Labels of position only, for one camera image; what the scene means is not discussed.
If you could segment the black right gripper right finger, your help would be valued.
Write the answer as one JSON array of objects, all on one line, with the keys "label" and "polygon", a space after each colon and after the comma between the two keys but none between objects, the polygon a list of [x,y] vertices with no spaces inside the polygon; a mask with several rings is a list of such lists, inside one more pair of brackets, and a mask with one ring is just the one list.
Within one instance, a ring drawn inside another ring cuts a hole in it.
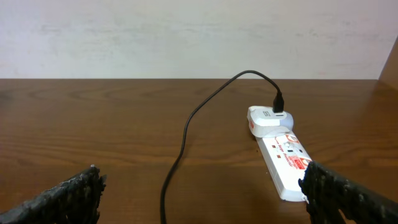
[{"label": "black right gripper right finger", "polygon": [[312,224],[397,224],[397,203],[312,161],[298,180]]}]

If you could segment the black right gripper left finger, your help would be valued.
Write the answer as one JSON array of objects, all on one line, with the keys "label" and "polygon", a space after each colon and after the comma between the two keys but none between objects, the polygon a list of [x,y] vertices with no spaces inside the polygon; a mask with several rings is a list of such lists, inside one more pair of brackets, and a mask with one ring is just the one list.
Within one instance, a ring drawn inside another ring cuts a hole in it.
[{"label": "black right gripper left finger", "polygon": [[96,224],[106,176],[94,165],[1,214],[2,224]]}]

